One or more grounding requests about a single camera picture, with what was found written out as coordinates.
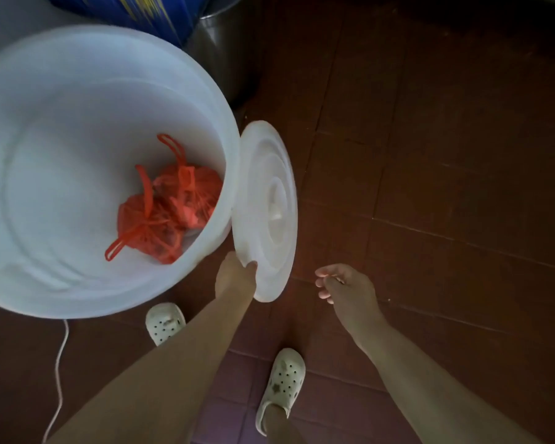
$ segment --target stainless steel container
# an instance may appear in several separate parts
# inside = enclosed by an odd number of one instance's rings
[[[261,66],[263,0],[210,0],[184,50],[231,105],[255,87]]]

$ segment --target person's left arm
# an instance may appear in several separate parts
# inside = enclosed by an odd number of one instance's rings
[[[91,399],[49,444],[176,443],[188,438],[255,293],[256,264],[227,254],[216,299]]]

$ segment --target foot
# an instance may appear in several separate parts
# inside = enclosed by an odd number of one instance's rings
[[[185,317],[172,302],[157,304],[146,314],[146,330],[159,346],[185,327]]]
[[[277,354],[255,421],[257,431],[263,436],[267,435],[263,427],[263,417],[267,407],[271,405],[273,409],[275,405],[282,408],[288,418],[302,388],[305,375],[306,366],[298,352],[286,348]]]

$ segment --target reddish-brown floor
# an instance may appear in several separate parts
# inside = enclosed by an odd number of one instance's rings
[[[292,418],[310,444],[415,443],[312,282],[345,261],[467,387],[555,443],[555,8],[531,0],[278,0],[245,122],[282,134],[299,192],[291,280],[254,303],[200,414],[199,444],[263,442],[270,362],[300,351]],[[148,308],[188,319],[213,298],[228,241],[161,297],[73,321],[56,427],[153,348]],[[56,407],[61,321],[0,310],[0,442],[39,442]],[[180,396],[180,393],[169,393]]]

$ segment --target plastic bag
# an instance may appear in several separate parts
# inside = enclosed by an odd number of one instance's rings
[[[222,179],[211,168],[188,165],[185,150],[170,135],[158,134],[157,138],[170,148],[177,160],[154,180],[157,192],[170,201],[179,222],[186,228],[204,228],[218,203]]]
[[[105,251],[111,261],[129,246],[153,256],[160,263],[169,264],[182,254],[181,244],[185,227],[173,213],[173,206],[162,196],[155,196],[146,170],[135,166],[144,186],[143,195],[130,196],[119,206],[117,214],[118,238]]]

